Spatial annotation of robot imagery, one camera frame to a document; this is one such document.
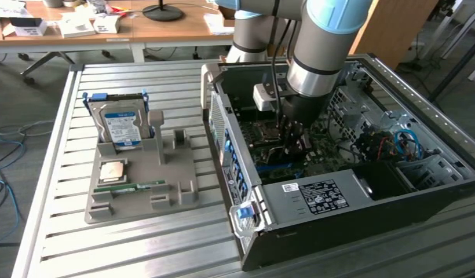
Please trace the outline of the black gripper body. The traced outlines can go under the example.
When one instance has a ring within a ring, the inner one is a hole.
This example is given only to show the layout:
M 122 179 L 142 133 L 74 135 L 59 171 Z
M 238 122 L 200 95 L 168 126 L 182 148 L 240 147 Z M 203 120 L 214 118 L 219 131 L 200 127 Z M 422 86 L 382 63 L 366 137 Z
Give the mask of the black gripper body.
M 286 97 L 278 126 L 286 153 L 303 153 L 311 149 L 311 126 L 326 110 L 330 98 L 330 94 L 320 97 L 306 97 L 299 94 Z

